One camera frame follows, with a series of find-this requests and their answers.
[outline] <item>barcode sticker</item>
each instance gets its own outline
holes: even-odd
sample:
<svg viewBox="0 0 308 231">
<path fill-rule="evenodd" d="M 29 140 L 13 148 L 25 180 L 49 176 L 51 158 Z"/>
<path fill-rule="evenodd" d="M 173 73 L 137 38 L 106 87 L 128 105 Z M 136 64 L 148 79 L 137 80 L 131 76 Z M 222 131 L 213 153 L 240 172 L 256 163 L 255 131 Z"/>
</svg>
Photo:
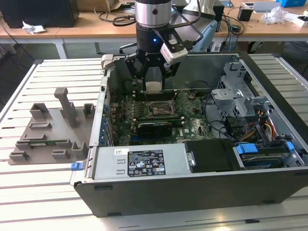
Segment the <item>barcode sticker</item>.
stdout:
<svg viewBox="0 0 308 231">
<path fill-rule="evenodd" d="M 129 148 L 117 148 L 115 149 L 115 155 L 127 155 Z"/>
</svg>

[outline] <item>white paper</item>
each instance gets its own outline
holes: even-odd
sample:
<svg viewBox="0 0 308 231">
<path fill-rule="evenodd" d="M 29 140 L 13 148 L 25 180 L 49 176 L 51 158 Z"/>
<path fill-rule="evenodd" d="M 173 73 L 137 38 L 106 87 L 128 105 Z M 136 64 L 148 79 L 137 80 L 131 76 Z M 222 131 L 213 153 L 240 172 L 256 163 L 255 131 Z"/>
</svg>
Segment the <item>white paper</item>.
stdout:
<svg viewBox="0 0 308 231">
<path fill-rule="evenodd" d="M 300 15 L 296 13 L 287 13 L 282 19 L 285 21 L 291 22 L 294 19 L 296 19 L 298 16 Z"/>
<path fill-rule="evenodd" d="M 24 24 L 23 30 L 31 35 L 46 31 L 43 26 L 32 26 L 32 25 L 25 23 L 24 21 L 23 21 L 23 24 Z"/>
</svg>

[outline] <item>sticker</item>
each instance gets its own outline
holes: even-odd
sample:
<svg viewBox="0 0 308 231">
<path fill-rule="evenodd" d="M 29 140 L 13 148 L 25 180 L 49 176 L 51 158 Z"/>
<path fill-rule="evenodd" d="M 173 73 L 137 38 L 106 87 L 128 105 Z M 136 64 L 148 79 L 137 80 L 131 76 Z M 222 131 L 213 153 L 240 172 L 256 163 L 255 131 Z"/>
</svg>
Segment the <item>sticker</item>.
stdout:
<svg viewBox="0 0 308 231">
<path fill-rule="evenodd" d="M 127 155 L 129 148 L 116 148 L 115 155 Z"/>
<path fill-rule="evenodd" d="M 130 177 L 165 175 L 163 150 L 128 152 L 128 175 Z"/>
</svg>

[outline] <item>floor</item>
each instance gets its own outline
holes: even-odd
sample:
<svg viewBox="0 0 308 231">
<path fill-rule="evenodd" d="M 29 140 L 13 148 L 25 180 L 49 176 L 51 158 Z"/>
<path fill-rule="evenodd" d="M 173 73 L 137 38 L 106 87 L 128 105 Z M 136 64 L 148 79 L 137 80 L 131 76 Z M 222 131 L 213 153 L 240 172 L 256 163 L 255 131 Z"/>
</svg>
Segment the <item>floor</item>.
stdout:
<svg viewBox="0 0 308 231">
<path fill-rule="evenodd" d="M 104 53 L 118 53 L 118 48 L 123 45 L 125 44 L 100 44 L 101 51 Z M 16 55 L 5 55 L 4 58 L 0 59 L 0 110 L 2 110 L 33 63 L 33 60 L 23 52 L 20 46 L 15 46 L 15 48 Z M 67 44 L 67 50 L 70 58 L 100 58 L 102 56 L 101 54 L 96 54 L 93 43 Z M 26 51 L 34 59 L 59 59 L 56 47 L 53 44 L 27 44 Z M 130 48 L 126 52 L 134 52 L 134 48 Z M 259 52 L 271 53 L 273 51 L 264 45 L 263 49 L 260 47 Z M 308 44 L 304 42 L 286 42 L 278 52 L 295 70 L 308 79 L 308 70 L 303 73 L 308 64 Z"/>
</svg>

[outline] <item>metal slotted surface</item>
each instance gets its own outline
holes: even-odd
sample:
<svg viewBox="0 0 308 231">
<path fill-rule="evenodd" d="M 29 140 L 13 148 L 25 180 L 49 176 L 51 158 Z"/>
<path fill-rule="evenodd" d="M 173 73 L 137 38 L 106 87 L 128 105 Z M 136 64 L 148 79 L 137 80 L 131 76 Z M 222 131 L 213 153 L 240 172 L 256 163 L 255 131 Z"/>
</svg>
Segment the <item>metal slotted surface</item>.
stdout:
<svg viewBox="0 0 308 231">
<path fill-rule="evenodd" d="M 308 125 L 308 85 L 303 77 L 283 58 L 277 58 L 271 54 L 252 54 L 250 56 Z M 259 95 L 264 96 L 255 81 L 252 81 L 252 85 Z"/>
<path fill-rule="evenodd" d="M 49 108 L 60 107 L 53 96 L 56 87 L 68 87 L 68 98 L 76 107 L 84 103 L 96 104 L 102 77 L 99 65 L 100 59 L 46 60 L 33 67 L 0 114 L 1 231 L 41 231 L 42 228 L 48 231 L 89 228 L 92 231 L 153 228 L 181 231 L 308 230 L 308 188 L 278 205 L 96 218 L 70 185 L 70 181 L 74 181 L 70 164 L 8 165 L 6 160 L 30 120 L 28 110 L 32 104 L 45 102 Z M 260 222 L 246 224 L 245 219 Z"/>
</svg>

